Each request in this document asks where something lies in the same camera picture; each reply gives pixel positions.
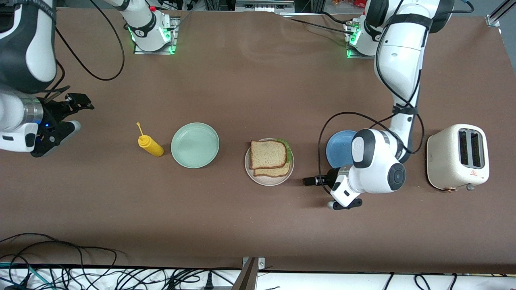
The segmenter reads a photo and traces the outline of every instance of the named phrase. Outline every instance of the table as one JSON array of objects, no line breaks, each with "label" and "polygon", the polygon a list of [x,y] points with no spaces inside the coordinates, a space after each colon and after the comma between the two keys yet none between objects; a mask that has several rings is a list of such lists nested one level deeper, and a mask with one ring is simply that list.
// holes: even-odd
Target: table
[{"label": "table", "polygon": [[[266,12],[193,12],[174,56],[133,55],[122,18],[106,13],[122,34],[124,71],[97,81],[56,40],[63,84],[86,93],[95,110],[74,116],[83,129],[48,158],[0,152],[2,237],[41,232],[115,248],[125,252],[119,265],[241,267],[243,256],[265,256],[271,270],[513,271],[516,78],[498,30],[483,18],[452,18],[430,36],[419,105],[428,135],[456,123],[486,132],[490,179],[474,192],[434,190],[421,152],[406,162],[401,190],[364,194],[362,207],[333,212],[330,197],[301,179],[317,172],[317,137],[331,115],[390,114],[392,98],[372,60],[347,59],[337,32]],[[98,11],[60,9],[58,27],[91,70],[117,72],[118,44]],[[165,156],[138,147],[136,122]],[[190,122],[207,123],[220,137],[215,160],[196,170],[169,153],[173,134]],[[323,139],[369,125],[342,117]],[[419,126],[414,134],[418,140]],[[295,156],[281,186],[255,184],[244,170],[249,141],[268,137],[288,140]],[[78,263],[61,247],[30,258]],[[85,263],[109,260],[94,252]]]}]

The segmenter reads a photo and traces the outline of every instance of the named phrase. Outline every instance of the red object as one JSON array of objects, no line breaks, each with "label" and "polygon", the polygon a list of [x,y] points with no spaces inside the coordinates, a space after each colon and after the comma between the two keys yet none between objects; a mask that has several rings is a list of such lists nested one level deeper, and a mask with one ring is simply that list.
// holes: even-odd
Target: red object
[{"label": "red object", "polygon": [[367,2],[367,0],[355,0],[353,2],[353,5],[355,6],[358,6],[358,7],[362,7],[362,8],[365,8],[365,3]]}]

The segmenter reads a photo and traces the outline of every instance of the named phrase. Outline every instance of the blue plate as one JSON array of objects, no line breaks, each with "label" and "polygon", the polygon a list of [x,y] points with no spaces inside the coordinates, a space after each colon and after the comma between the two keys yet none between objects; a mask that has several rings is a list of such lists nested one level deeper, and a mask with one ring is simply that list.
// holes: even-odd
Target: blue plate
[{"label": "blue plate", "polygon": [[357,132],[345,130],[331,136],[326,145],[326,159],[332,168],[353,164],[351,142]]}]

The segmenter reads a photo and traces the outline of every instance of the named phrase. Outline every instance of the bread slice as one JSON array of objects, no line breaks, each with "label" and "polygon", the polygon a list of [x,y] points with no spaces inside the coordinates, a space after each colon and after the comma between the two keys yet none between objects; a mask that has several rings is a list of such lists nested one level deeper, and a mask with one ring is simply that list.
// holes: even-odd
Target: bread slice
[{"label": "bread slice", "polygon": [[278,141],[251,141],[251,169],[281,168],[287,163],[287,150]]},{"label": "bread slice", "polygon": [[286,163],[285,166],[275,169],[255,169],[254,176],[268,176],[268,177],[282,177],[288,174],[290,170],[290,162]]}]

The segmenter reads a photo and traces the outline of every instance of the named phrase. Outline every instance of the velcro strap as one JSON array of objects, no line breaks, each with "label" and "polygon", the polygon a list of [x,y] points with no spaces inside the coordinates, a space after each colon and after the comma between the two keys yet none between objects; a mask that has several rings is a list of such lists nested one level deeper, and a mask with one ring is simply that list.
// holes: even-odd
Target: velcro strap
[{"label": "velcro strap", "polygon": [[387,20],[387,25],[407,22],[423,25],[430,28],[432,26],[433,19],[419,14],[396,14]]},{"label": "velcro strap", "polygon": [[14,0],[13,4],[34,5],[56,22],[56,12],[43,0]]},{"label": "velcro strap", "polygon": [[417,107],[392,107],[393,114],[417,115]]}]

